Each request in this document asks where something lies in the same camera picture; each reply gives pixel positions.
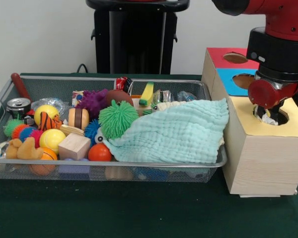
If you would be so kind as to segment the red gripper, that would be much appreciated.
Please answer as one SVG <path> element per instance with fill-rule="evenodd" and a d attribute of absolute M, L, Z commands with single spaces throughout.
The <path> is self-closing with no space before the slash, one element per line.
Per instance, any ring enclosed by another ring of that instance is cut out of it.
<path fill-rule="evenodd" d="M 268 79 L 255 79 L 248 87 L 248 97 L 252 104 L 270 109 L 271 119 L 285 119 L 280 112 L 284 100 L 298 92 L 298 83 L 278 83 Z"/>

